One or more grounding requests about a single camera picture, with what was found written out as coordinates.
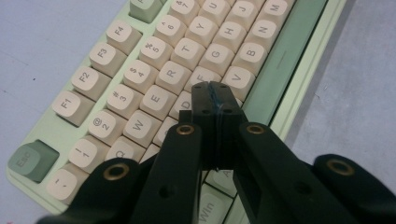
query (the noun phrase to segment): spacebar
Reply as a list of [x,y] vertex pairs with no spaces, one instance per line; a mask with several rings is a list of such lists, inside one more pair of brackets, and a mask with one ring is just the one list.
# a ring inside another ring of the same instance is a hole
[[326,2],[295,2],[242,107],[248,120],[270,123]]

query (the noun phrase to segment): white surface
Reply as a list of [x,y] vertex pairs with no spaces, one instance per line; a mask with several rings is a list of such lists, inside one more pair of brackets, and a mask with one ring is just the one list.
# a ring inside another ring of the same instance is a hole
[[0,223],[48,212],[12,186],[7,161],[124,0],[0,0]]

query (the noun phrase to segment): cream keycap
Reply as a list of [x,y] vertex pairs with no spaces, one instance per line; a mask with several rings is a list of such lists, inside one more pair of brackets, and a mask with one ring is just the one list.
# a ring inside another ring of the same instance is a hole
[[241,198],[237,196],[233,201],[230,213],[225,219],[224,224],[249,224],[248,215],[242,205]]
[[178,18],[171,15],[164,15],[157,23],[154,36],[175,47],[177,42],[186,33],[187,26]]
[[245,1],[252,3],[256,8],[262,8],[262,5],[265,2],[265,0],[245,0]]
[[72,85],[76,91],[97,101],[111,78],[88,66],[81,66],[72,76]]
[[143,155],[142,159],[140,160],[140,163],[142,163],[143,161],[148,160],[149,158],[151,158],[152,156],[154,156],[158,152],[160,152],[160,148],[159,147],[155,146],[154,144],[149,145],[148,149],[146,150],[145,155]]
[[125,21],[115,20],[107,28],[106,37],[109,45],[129,55],[142,34]]
[[178,119],[180,110],[191,110],[191,93],[183,91],[175,101],[169,116]]
[[76,91],[61,91],[52,103],[52,109],[62,118],[79,126],[87,118],[93,105],[94,101]]
[[114,158],[125,158],[140,161],[145,152],[146,150],[143,147],[128,138],[121,136],[116,140],[113,146],[111,146],[105,160],[108,161]]
[[191,71],[186,67],[172,61],[166,62],[163,65],[160,73],[155,80],[158,86],[179,95],[189,80]]
[[172,92],[153,85],[143,97],[140,108],[155,118],[164,120],[175,103],[176,98]]
[[168,130],[175,124],[177,124],[177,120],[166,117],[157,134],[155,134],[152,142],[155,145],[161,147],[163,145],[163,140],[165,140],[166,134],[168,133]]
[[219,27],[210,19],[198,16],[191,22],[185,36],[207,48],[218,29]]
[[173,48],[160,38],[150,36],[140,50],[139,59],[160,70],[171,57]]
[[206,177],[206,182],[225,192],[230,197],[235,197],[236,195],[236,187],[233,183],[232,170],[211,170]]
[[126,55],[113,46],[98,42],[90,52],[92,67],[110,77],[114,77],[124,63]]
[[212,20],[217,26],[221,26],[230,9],[230,4],[227,1],[206,0],[198,15]]
[[264,3],[257,20],[273,21],[281,27],[289,15],[291,4],[285,0],[268,0]]
[[256,77],[247,69],[231,66],[221,82],[230,87],[237,99],[245,102],[255,79]]
[[258,20],[254,23],[250,32],[247,34],[245,42],[256,43],[263,46],[267,51],[270,51],[275,43],[279,27],[268,20]]
[[111,146],[122,135],[125,124],[126,119],[104,109],[93,116],[88,131],[99,140]]
[[189,25],[194,17],[198,15],[199,9],[198,3],[194,0],[178,0],[172,3],[168,14]]
[[233,200],[203,184],[199,203],[198,223],[222,223]]
[[265,48],[259,44],[244,43],[235,55],[232,66],[245,68],[254,76],[257,76],[267,58],[267,54]]
[[225,20],[237,22],[248,31],[258,13],[259,11],[253,3],[237,1]]
[[157,75],[156,68],[140,60],[133,60],[124,72],[123,82],[134,90],[146,93]]
[[191,87],[200,82],[210,82],[210,81],[221,81],[221,76],[209,69],[206,69],[201,66],[197,66],[195,70],[192,72],[190,80],[186,83],[184,90],[187,92],[191,92]]
[[233,56],[234,53],[230,49],[220,44],[211,44],[207,48],[199,65],[223,77],[233,60]]
[[69,152],[69,160],[88,174],[105,160],[109,146],[87,135],[80,138]]
[[179,63],[192,71],[201,60],[204,52],[205,48],[201,44],[188,38],[182,38],[172,52],[171,61]]
[[87,178],[87,173],[73,163],[67,163],[50,178],[47,193],[62,203],[70,204]]
[[221,44],[236,53],[247,35],[240,24],[233,21],[224,22],[213,38],[213,43]]
[[142,98],[142,93],[119,84],[108,95],[106,105],[111,111],[128,119],[139,108]]
[[137,144],[148,147],[160,126],[161,122],[158,119],[136,110],[126,123],[123,134]]

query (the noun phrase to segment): green keycap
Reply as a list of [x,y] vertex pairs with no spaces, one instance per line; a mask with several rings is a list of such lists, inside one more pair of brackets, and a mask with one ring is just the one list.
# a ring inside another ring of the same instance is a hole
[[57,151],[41,141],[35,141],[19,147],[9,159],[8,168],[39,183],[58,157]]
[[162,7],[163,4],[158,0],[131,0],[131,16],[151,23]]

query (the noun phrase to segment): mechanical keyboard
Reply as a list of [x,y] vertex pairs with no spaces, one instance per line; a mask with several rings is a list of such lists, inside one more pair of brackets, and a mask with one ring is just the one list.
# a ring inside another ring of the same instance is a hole
[[[21,146],[8,179],[52,213],[93,169],[157,153],[191,86],[229,85],[284,138],[345,0],[129,0]],[[233,171],[204,174],[200,223],[248,223]]]

